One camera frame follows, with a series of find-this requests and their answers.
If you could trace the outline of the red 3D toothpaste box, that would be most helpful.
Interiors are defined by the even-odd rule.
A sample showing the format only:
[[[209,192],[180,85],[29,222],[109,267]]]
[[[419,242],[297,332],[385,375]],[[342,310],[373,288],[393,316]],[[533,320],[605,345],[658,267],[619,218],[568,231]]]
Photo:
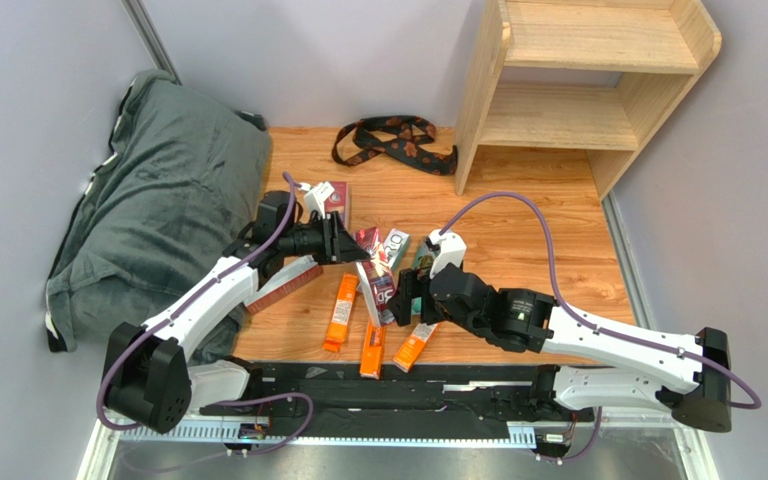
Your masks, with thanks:
[[[375,327],[385,327],[394,321],[387,302],[396,287],[380,230],[378,227],[360,229],[354,233],[354,239],[369,254],[368,260],[358,264],[357,271],[370,320]]]
[[[344,227],[350,230],[351,197],[349,184],[345,181],[331,180],[330,185],[333,191],[325,201],[325,211],[327,213],[337,213]]]

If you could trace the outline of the silver red toothpaste box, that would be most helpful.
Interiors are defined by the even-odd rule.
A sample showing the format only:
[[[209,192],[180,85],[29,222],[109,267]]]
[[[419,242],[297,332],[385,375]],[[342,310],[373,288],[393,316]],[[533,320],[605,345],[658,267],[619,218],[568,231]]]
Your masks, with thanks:
[[[298,257],[279,270],[250,299],[244,302],[250,314],[257,314],[289,294],[312,282],[323,273],[323,267],[310,255]]]

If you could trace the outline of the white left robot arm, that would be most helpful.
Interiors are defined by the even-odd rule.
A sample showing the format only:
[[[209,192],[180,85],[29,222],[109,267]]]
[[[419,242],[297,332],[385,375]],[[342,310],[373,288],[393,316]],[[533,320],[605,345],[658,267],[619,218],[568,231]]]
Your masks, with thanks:
[[[193,366],[202,341],[237,307],[253,314],[314,278],[325,265],[369,259],[342,216],[326,208],[334,186],[292,183],[266,193],[247,224],[212,269],[171,306],[110,335],[96,400],[99,419],[111,410],[130,427],[164,434],[203,407],[243,398],[253,365],[225,356]]]

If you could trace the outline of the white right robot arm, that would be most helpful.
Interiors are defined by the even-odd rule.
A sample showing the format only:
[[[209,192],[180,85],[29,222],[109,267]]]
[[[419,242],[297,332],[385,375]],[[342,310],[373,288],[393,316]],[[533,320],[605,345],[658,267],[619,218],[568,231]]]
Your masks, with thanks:
[[[399,325],[409,324],[414,300],[421,302],[422,323],[451,322],[508,352],[600,362],[594,371],[540,367],[531,398],[541,408],[652,409],[699,430],[732,429],[729,340],[721,330],[705,327],[695,335],[646,330],[564,308],[533,290],[497,290],[453,265],[436,274],[401,271],[387,302]]]

